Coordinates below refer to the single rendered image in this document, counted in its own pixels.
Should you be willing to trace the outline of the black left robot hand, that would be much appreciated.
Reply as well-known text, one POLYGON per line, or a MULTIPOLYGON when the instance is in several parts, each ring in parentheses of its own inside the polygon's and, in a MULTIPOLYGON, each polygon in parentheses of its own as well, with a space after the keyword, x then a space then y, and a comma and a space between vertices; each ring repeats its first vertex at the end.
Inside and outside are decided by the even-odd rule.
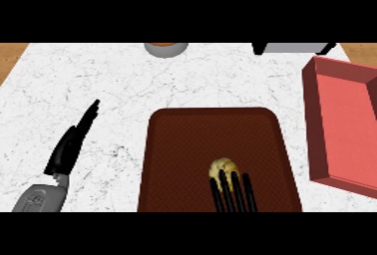
POLYGON ((95 100, 83 114, 79 124, 69 128, 61 137, 45 168, 45 173, 48 175, 72 174, 82 151, 83 141, 98 116, 100 103, 101 101, 95 100))

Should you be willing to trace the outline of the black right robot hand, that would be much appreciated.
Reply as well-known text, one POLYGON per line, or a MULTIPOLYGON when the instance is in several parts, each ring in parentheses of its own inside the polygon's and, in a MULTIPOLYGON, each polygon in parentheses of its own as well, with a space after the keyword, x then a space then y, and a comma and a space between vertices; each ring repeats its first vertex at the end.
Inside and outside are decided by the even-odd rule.
POLYGON ((256 212, 256 200, 249 174, 237 175, 234 171, 225 176, 221 170, 218 177, 209 180, 212 199, 218 212, 256 212))

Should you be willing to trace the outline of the yellow squash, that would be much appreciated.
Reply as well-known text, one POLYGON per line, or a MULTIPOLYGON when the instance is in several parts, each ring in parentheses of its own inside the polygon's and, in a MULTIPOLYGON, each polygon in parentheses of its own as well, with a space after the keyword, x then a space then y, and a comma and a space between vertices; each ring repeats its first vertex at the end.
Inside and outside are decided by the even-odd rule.
POLYGON ((239 167, 237 167, 236 162, 227 157, 216 159, 212 162, 211 168, 209 168, 209 177, 215 179, 216 184, 219 185, 218 189, 222 189, 221 180, 219 180, 219 171, 221 170, 224 170, 224 173, 225 173, 230 190, 234 190, 231 174, 233 173, 240 174, 240 172, 239 172, 239 167))

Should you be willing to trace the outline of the dark brown tray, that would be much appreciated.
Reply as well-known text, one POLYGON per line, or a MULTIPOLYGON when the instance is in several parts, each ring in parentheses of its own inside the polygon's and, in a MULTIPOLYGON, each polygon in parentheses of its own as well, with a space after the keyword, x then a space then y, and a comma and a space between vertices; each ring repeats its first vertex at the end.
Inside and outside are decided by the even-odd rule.
POLYGON ((160 109, 150 119, 143 212, 214 212, 211 164, 250 176, 262 212, 302 210, 280 124, 265 108, 160 109))

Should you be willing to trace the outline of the red cardboard box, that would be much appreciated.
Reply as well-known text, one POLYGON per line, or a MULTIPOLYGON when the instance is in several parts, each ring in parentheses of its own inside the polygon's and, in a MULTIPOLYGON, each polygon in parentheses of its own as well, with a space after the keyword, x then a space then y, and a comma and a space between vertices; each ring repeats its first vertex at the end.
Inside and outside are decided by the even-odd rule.
POLYGON ((377 68, 316 57, 302 81, 310 179, 377 198, 377 68))

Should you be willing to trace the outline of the grey bowl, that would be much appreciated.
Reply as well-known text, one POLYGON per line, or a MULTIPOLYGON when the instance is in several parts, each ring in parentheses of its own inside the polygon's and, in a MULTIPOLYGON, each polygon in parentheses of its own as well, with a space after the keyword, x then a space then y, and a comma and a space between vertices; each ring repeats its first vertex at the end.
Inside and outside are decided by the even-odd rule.
POLYGON ((169 46, 157 46, 147 43, 146 48, 150 54, 157 58, 174 58, 187 50, 188 45, 188 43, 177 43, 169 46))

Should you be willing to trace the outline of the grey and black appliance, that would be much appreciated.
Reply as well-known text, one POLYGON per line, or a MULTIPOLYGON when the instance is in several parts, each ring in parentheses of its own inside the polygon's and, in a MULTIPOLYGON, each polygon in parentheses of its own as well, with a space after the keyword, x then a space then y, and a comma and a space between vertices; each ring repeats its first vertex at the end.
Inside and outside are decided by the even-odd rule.
POLYGON ((335 43, 253 43, 253 53, 314 53, 326 55, 336 47, 335 43))

